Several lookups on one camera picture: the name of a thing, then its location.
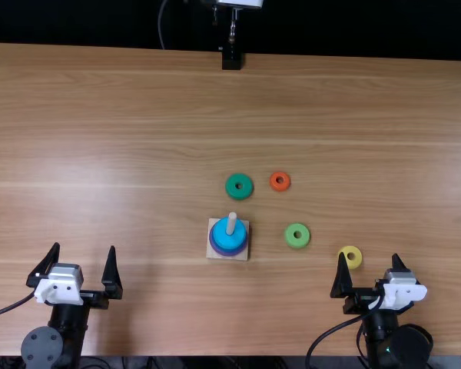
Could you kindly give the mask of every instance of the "green ring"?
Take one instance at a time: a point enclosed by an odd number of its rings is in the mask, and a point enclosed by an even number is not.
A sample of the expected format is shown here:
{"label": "green ring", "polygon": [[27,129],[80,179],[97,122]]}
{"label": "green ring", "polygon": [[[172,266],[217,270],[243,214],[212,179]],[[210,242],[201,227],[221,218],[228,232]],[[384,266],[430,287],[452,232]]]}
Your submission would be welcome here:
{"label": "green ring", "polygon": [[[295,232],[299,232],[300,237],[295,237]],[[285,230],[285,241],[292,248],[305,248],[309,240],[310,233],[304,224],[293,223]]]}
{"label": "green ring", "polygon": [[253,181],[241,173],[233,174],[225,182],[225,191],[234,200],[244,200],[253,192]]}

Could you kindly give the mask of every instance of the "yellow ring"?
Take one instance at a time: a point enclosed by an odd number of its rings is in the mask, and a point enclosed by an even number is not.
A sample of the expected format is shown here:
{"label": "yellow ring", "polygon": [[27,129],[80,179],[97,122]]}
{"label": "yellow ring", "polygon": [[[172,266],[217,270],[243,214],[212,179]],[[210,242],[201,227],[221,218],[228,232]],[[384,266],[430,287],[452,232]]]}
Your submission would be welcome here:
{"label": "yellow ring", "polygon": [[358,268],[362,264],[362,253],[355,246],[344,246],[338,251],[338,256],[343,252],[349,269]]}

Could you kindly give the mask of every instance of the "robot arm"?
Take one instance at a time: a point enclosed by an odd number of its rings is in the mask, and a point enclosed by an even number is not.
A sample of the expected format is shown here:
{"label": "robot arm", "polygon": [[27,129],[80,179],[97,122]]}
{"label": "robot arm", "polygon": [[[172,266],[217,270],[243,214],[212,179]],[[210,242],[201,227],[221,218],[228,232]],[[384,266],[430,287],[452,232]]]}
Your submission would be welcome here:
{"label": "robot arm", "polygon": [[217,12],[219,8],[230,8],[229,37],[223,46],[222,69],[240,70],[244,66],[244,53],[239,41],[237,22],[241,9],[261,9],[263,0],[202,0],[205,4],[212,5],[214,11],[214,25],[218,26]]}
{"label": "robot arm", "polygon": [[76,369],[90,310],[106,310],[110,299],[123,296],[114,246],[102,275],[104,291],[82,290],[81,267],[58,263],[59,253],[60,245],[55,243],[26,282],[35,289],[37,302],[53,307],[48,326],[29,332],[22,342],[21,354],[28,369]]}
{"label": "robot arm", "polygon": [[[345,298],[344,314],[365,314],[360,333],[365,336],[372,369],[424,369],[433,348],[432,336],[415,324],[399,326],[398,315],[410,309],[414,301],[424,299],[427,289],[397,254],[392,264],[384,279],[376,280],[374,288],[354,288],[347,260],[341,253],[330,296]],[[381,296],[381,305],[372,311]]]}

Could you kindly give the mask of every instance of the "wooden base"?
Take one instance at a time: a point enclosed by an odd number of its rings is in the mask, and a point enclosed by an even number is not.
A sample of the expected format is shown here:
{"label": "wooden base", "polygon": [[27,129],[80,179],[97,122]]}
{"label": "wooden base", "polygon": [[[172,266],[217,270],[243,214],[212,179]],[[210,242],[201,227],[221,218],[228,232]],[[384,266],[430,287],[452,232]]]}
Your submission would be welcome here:
{"label": "wooden base", "polygon": [[249,221],[243,221],[240,219],[240,221],[243,222],[244,226],[246,227],[246,232],[247,232],[247,240],[246,240],[246,247],[244,250],[242,250],[239,254],[236,254],[234,256],[223,256],[220,255],[218,252],[216,252],[213,248],[212,245],[210,244],[210,230],[214,226],[215,223],[217,223],[220,220],[220,218],[210,218],[208,219],[208,231],[207,231],[207,258],[209,259],[231,259],[231,260],[241,260],[241,261],[247,261],[249,252]]}

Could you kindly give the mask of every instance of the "black cable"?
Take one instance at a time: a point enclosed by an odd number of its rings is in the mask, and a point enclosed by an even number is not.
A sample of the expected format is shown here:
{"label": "black cable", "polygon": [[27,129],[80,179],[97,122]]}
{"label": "black cable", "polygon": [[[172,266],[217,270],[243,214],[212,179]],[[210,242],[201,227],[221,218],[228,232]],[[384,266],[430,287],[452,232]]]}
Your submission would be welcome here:
{"label": "black cable", "polygon": [[159,367],[159,364],[157,364],[156,359],[152,358],[152,362],[154,363],[154,365],[155,365],[155,367],[156,367],[157,369],[161,369],[161,367]]}
{"label": "black cable", "polygon": [[369,369],[367,364],[363,362],[363,359],[360,356],[357,356],[357,359],[359,360],[359,362],[362,364],[363,367],[365,367],[366,369]]}
{"label": "black cable", "polygon": [[280,365],[281,369],[288,369],[288,365],[285,362],[283,357],[281,357],[281,356],[277,357],[277,363]]}
{"label": "black cable", "polygon": [[111,369],[111,365],[104,359],[101,359],[100,357],[97,356],[84,356],[86,359],[92,359],[92,360],[99,360],[102,364],[106,365],[108,369]]}
{"label": "black cable", "polygon": [[164,40],[162,39],[162,15],[164,14],[164,8],[166,7],[167,0],[162,0],[161,7],[159,8],[159,12],[157,14],[157,31],[159,34],[159,42],[161,43],[162,50],[165,50]]}
{"label": "black cable", "polygon": [[235,361],[232,357],[230,356],[224,356],[224,359],[226,359],[227,361],[229,361],[233,366],[234,366],[234,369],[242,369],[240,367],[240,365],[237,363],[237,361]]}
{"label": "black cable", "polygon": [[365,355],[363,354],[362,350],[360,349],[360,336],[362,335],[362,333],[363,333],[363,325],[362,323],[360,323],[359,330],[357,331],[357,339],[355,340],[355,342],[357,343],[357,349],[359,350],[359,354],[362,357],[362,359],[364,359],[365,361],[368,361]]}
{"label": "black cable", "polygon": [[14,364],[13,358],[12,357],[4,357],[3,358],[3,364],[7,369],[9,369],[12,366],[12,364]]}
{"label": "black cable", "polygon": [[181,358],[181,356],[178,356],[177,358],[179,359],[179,361],[180,361],[181,364],[183,365],[183,369],[187,369],[187,365],[186,365],[186,363],[184,362],[184,360]]}
{"label": "black cable", "polygon": [[34,297],[34,291],[31,292],[30,294],[28,294],[28,295],[27,295],[25,298],[23,298],[22,300],[17,301],[17,302],[15,302],[14,304],[9,305],[9,306],[7,306],[7,307],[4,307],[3,309],[0,309],[0,314],[6,313],[7,311],[10,311],[10,310],[13,310],[13,309],[15,309],[15,308],[18,308],[18,307],[21,306],[22,304],[25,304],[26,302],[28,302],[29,300],[31,300],[33,297]]}
{"label": "black cable", "polygon": [[5,358],[5,367],[8,369],[19,369],[24,364],[22,357],[6,357]]}
{"label": "black cable", "polygon": [[147,363],[145,364],[145,369],[152,369],[152,357],[147,357]]}
{"label": "black cable", "polygon": [[362,314],[362,315],[359,315],[358,317],[355,317],[353,319],[350,319],[348,321],[344,321],[343,323],[340,323],[338,324],[337,326],[327,330],[326,332],[324,332],[322,335],[320,335],[318,338],[316,338],[316,340],[313,342],[313,344],[309,347],[309,350],[307,350],[307,355],[306,355],[306,368],[307,369],[317,369],[317,367],[313,367],[311,366],[310,364],[310,357],[311,357],[311,354],[313,353],[314,349],[316,348],[316,346],[326,337],[328,337],[330,334],[333,334],[335,333],[336,331],[339,331],[340,329],[342,328],[345,328],[345,327],[348,327],[349,325],[351,324],[354,324],[358,321],[362,321],[363,319],[365,319],[366,317],[369,317],[372,313],[374,313],[375,311],[377,311],[380,306],[383,304],[383,301],[384,301],[384,296],[380,296],[379,297],[379,301],[377,302],[376,306],[374,306],[374,308],[371,310],[371,311],[368,311],[366,312],[365,314]]}

